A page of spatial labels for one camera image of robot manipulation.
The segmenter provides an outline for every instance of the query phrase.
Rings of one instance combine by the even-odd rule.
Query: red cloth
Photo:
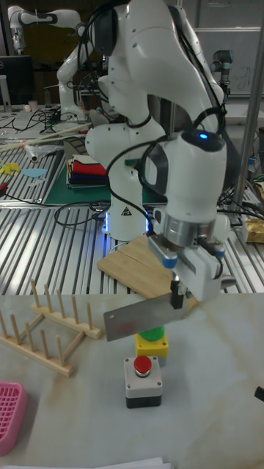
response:
[[[72,165],[72,172],[77,174],[91,174],[93,176],[105,176],[106,170],[99,163],[83,164],[75,160]]]

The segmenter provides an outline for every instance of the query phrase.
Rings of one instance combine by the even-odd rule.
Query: yellow block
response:
[[[143,339],[139,334],[136,334],[135,345],[137,357],[141,357],[143,355],[151,357],[156,355],[157,357],[165,358],[169,353],[169,344],[166,334],[164,334],[161,339],[153,341]]]

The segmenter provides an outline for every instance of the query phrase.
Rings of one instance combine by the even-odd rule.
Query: warning label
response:
[[[125,210],[123,211],[123,213],[121,213],[121,215],[124,215],[124,216],[129,216],[129,215],[132,215],[131,211],[129,210],[128,207],[125,208]]]

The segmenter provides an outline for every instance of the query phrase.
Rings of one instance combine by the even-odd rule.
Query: blue led light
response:
[[[146,229],[146,233],[148,233],[150,231],[150,224],[149,224],[149,221],[147,220],[147,218],[146,218],[146,227],[145,227],[145,229]]]
[[[108,214],[108,212],[106,212],[106,219],[105,219],[105,222],[106,222],[106,233],[108,232],[108,221],[109,221],[109,214]]]

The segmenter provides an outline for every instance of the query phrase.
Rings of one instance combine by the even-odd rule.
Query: green cap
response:
[[[147,330],[146,332],[141,332],[139,335],[145,340],[155,341],[155,340],[162,339],[164,334],[165,334],[165,326],[162,325],[159,328],[154,328],[154,329]]]

